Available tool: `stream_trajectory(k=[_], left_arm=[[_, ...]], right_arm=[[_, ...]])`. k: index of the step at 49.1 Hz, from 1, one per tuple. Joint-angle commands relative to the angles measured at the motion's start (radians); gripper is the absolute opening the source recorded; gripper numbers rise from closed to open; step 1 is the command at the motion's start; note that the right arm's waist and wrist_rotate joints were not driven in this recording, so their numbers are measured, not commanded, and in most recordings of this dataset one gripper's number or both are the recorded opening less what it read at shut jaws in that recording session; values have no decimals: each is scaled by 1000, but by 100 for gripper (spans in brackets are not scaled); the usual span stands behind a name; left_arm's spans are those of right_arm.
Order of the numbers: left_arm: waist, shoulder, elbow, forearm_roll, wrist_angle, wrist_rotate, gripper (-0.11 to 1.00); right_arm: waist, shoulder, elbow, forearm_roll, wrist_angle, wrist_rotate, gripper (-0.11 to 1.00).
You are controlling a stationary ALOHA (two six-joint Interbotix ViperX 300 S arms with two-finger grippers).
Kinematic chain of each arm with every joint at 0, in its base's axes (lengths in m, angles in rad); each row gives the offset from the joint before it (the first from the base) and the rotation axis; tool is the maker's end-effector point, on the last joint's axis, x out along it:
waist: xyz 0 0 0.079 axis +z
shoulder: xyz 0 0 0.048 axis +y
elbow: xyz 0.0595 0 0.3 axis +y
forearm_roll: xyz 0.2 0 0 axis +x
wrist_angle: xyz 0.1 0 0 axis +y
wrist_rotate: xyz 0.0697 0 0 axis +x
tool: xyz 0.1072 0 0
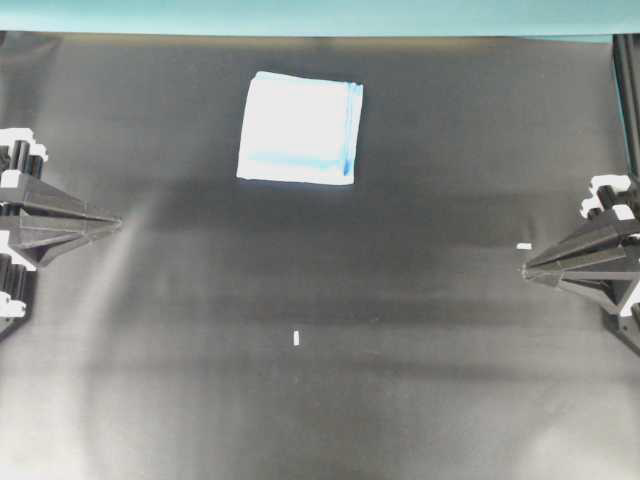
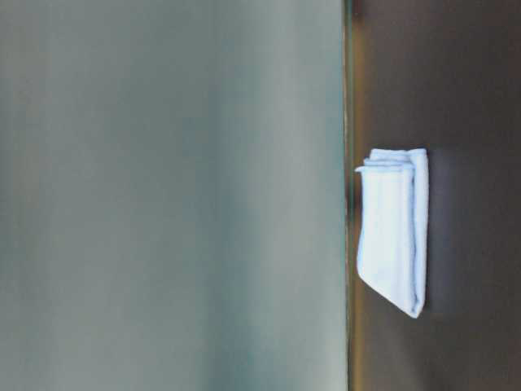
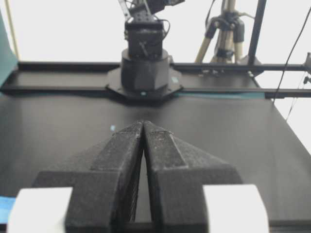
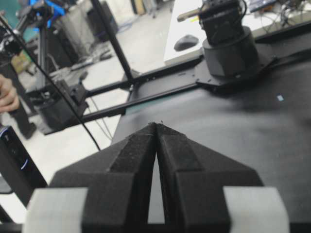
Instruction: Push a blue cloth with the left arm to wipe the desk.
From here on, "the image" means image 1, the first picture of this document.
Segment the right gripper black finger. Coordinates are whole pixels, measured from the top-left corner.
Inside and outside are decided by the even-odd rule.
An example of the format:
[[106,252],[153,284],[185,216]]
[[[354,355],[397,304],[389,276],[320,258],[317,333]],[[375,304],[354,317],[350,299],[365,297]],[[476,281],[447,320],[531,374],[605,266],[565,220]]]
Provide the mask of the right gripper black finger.
[[623,242],[639,233],[637,220],[594,218],[523,266],[525,277],[608,264],[626,257]]
[[623,242],[626,257],[608,264],[569,270],[560,274],[523,277],[552,288],[574,291],[599,302],[627,302],[639,296],[639,236]]

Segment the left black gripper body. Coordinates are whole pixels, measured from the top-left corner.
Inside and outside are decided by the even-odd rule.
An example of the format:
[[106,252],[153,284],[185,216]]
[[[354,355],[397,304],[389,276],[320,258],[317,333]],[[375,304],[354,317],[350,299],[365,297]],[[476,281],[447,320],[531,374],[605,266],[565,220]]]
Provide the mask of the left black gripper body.
[[[40,179],[48,161],[46,147],[32,129],[1,129],[1,187],[18,186],[19,175]],[[1,226],[1,339],[4,340],[28,319],[36,285],[36,270],[9,245],[9,225]]]

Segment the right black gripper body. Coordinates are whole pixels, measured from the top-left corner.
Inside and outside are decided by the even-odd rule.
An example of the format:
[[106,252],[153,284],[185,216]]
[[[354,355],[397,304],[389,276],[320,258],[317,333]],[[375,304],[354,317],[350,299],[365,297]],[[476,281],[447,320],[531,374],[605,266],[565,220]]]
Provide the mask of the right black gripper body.
[[597,175],[591,178],[589,196],[580,213],[589,224],[611,227],[617,238],[604,247],[619,253],[605,263],[613,305],[605,326],[634,353],[639,352],[639,181],[629,175]]

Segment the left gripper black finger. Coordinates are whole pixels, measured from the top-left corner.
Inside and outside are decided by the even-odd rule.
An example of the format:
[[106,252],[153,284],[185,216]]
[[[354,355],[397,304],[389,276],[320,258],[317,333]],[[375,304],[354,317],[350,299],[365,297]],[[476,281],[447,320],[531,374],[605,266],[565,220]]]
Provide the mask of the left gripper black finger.
[[122,222],[101,220],[20,220],[18,253],[43,268],[57,257],[120,230]]
[[122,225],[120,217],[30,175],[18,176],[18,204],[27,211],[56,218],[96,221],[112,228]]

